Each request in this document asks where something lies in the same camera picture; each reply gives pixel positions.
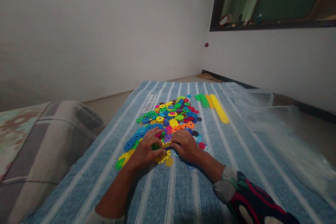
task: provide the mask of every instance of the label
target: label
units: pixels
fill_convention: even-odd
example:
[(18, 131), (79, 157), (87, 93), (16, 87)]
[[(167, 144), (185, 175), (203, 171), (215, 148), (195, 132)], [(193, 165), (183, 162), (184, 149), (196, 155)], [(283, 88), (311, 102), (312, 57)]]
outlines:
[(149, 100), (147, 101), (145, 107), (143, 108), (142, 113), (147, 113), (148, 111), (151, 111), (151, 110), (152, 110), (152, 107), (153, 107), (153, 105), (154, 105), (154, 102), (155, 102), (156, 97), (157, 97), (157, 95), (154, 95), (154, 94), (152, 94), (152, 95), (149, 97)]

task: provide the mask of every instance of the dark patterned sleeve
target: dark patterned sleeve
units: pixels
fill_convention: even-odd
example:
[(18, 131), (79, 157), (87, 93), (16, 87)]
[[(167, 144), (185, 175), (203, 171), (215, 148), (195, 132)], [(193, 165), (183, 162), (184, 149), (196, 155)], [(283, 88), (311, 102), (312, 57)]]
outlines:
[(299, 223), (291, 213), (275, 204), (267, 192), (230, 167), (224, 169), (222, 179), (213, 189), (239, 223)]

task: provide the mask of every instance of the floor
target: floor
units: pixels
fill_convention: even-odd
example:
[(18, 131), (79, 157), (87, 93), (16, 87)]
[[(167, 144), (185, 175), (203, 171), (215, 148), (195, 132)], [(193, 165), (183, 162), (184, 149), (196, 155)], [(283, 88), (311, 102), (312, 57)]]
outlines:
[[(196, 76), (172, 80), (175, 82), (207, 82), (212, 80), (200, 79)], [(86, 102), (85, 104), (98, 113), (105, 125), (114, 117), (132, 91), (116, 94), (103, 99)], [(300, 113), (300, 122), (295, 125), (295, 132), (313, 149), (321, 152), (329, 162), (336, 167), (336, 126), (319, 118)]]

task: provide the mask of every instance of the colorful toy pieces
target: colorful toy pieces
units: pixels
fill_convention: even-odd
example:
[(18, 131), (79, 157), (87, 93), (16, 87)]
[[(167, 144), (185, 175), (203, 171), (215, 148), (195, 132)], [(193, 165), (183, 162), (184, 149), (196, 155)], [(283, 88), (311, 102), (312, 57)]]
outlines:
[[(193, 129), (198, 121), (202, 121), (198, 117), (198, 110), (195, 110), (191, 106), (189, 99), (184, 96), (178, 97), (176, 100), (169, 101), (167, 103), (161, 102), (155, 106), (153, 111), (149, 111), (136, 119), (137, 123), (146, 124), (145, 127), (141, 127), (138, 131), (126, 142), (124, 146), (125, 153), (119, 157), (118, 162), (115, 165), (116, 169), (123, 167), (129, 158), (132, 156), (135, 148), (143, 139), (147, 131), (159, 127), (163, 129), (162, 134), (157, 135), (161, 139), (163, 148), (167, 149), (167, 153), (164, 156), (158, 157), (155, 161), (158, 164), (165, 163), (170, 167), (173, 164), (173, 159), (170, 150), (171, 139), (177, 130), (188, 130), (194, 139), (197, 141), (198, 146), (204, 150), (210, 152), (208, 146), (200, 140), (202, 136)], [(158, 145), (153, 145), (152, 149), (159, 148)]]

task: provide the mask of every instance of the blue striped tablecloth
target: blue striped tablecloth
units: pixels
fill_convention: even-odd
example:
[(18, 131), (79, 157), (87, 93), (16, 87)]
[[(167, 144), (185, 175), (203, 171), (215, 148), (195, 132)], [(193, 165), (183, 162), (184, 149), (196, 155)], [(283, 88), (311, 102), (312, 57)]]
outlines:
[[(157, 95), (158, 104), (191, 94), (191, 104), (203, 118), (195, 130), (217, 160), (242, 171), (301, 223), (335, 223), (335, 211), (298, 179), (267, 136), (245, 127), (232, 99), (241, 88), (235, 83), (143, 82), (29, 222), (83, 223), (117, 175), (116, 161), (125, 142), (142, 126), (135, 119), (149, 97)], [(203, 108), (195, 99), (198, 93), (215, 94), (230, 123), (223, 124), (214, 109)], [(139, 174), (127, 222), (236, 223), (205, 175), (173, 159), (171, 167), (152, 165)]]

